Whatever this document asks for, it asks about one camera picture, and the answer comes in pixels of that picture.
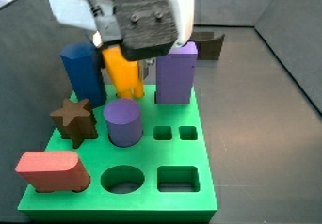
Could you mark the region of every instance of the yellow block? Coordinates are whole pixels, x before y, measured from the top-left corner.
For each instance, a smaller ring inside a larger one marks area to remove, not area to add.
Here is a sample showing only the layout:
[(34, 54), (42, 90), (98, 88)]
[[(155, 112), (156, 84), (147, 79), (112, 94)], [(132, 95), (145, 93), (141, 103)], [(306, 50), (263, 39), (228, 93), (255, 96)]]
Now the yellow block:
[(103, 50), (107, 73), (120, 98), (141, 98), (143, 80), (139, 79), (139, 62), (127, 61), (119, 47)]

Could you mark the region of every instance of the orange block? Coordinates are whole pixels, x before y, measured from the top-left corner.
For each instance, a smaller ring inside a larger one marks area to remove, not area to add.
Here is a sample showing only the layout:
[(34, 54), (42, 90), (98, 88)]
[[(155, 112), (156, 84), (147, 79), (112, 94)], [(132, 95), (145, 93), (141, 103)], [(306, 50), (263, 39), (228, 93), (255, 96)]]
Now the orange block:
[(119, 47), (103, 50), (107, 73), (120, 98), (141, 98), (143, 81), (139, 80), (139, 62), (127, 61)]
[(25, 152), (14, 171), (37, 192), (80, 192), (90, 182), (74, 152)]

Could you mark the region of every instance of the pink block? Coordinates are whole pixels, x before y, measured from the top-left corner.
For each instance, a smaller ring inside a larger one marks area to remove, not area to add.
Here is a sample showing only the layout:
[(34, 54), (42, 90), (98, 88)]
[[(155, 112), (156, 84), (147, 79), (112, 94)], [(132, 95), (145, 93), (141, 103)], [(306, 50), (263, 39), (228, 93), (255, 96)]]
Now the pink block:
[(74, 152), (25, 152), (14, 171), (37, 192), (82, 191), (90, 177)]

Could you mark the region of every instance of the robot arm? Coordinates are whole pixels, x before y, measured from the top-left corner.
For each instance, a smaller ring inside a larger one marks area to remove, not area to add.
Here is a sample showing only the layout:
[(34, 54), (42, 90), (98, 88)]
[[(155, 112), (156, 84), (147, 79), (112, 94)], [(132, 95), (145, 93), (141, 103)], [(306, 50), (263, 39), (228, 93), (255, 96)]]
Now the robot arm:
[(193, 0), (49, 0), (56, 19), (96, 30), (127, 60), (165, 55), (192, 32)]

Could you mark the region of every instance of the toy block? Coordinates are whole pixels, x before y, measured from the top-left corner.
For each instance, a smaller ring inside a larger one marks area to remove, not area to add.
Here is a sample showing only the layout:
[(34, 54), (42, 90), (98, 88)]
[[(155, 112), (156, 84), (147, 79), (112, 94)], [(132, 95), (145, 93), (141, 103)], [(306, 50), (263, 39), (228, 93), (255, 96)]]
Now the toy block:
[(14, 171), (36, 192), (82, 191), (90, 177), (74, 152), (25, 152)]
[(193, 42), (156, 60), (156, 104), (188, 104), (197, 51)]
[(100, 56), (88, 42), (66, 45), (60, 53), (77, 100), (89, 99), (92, 108), (105, 104)]
[(129, 99), (117, 99), (104, 108), (109, 138), (119, 147), (129, 147), (141, 137), (139, 104)]
[(196, 43), (197, 60), (219, 60), (225, 34), (215, 38), (213, 32), (192, 32), (189, 40)]
[[(17, 209), (38, 222), (208, 222), (217, 203), (193, 89), (189, 104), (155, 104), (156, 87), (137, 99), (143, 135), (120, 148), (108, 139), (104, 107), (93, 109), (97, 139), (77, 153), (90, 184), (80, 192), (41, 194), (29, 185)], [(107, 86), (108, 102), (117, 99)], [(46, 152), (69, 151), (57, 130)]]
[(96, 118), (88, 99), (77, 103), (65, 99), (62, 108), (54, 110), (50, 117), (61, 138), (69, 138), (74, 148), (78, 148), (84, 139), (97, 138)]
[(144, 96), (143, 80), (139, 79), (139, 62), (128, 61), (119, 47), (101, 51), (105, 70), (120, 98), (141, 98)]

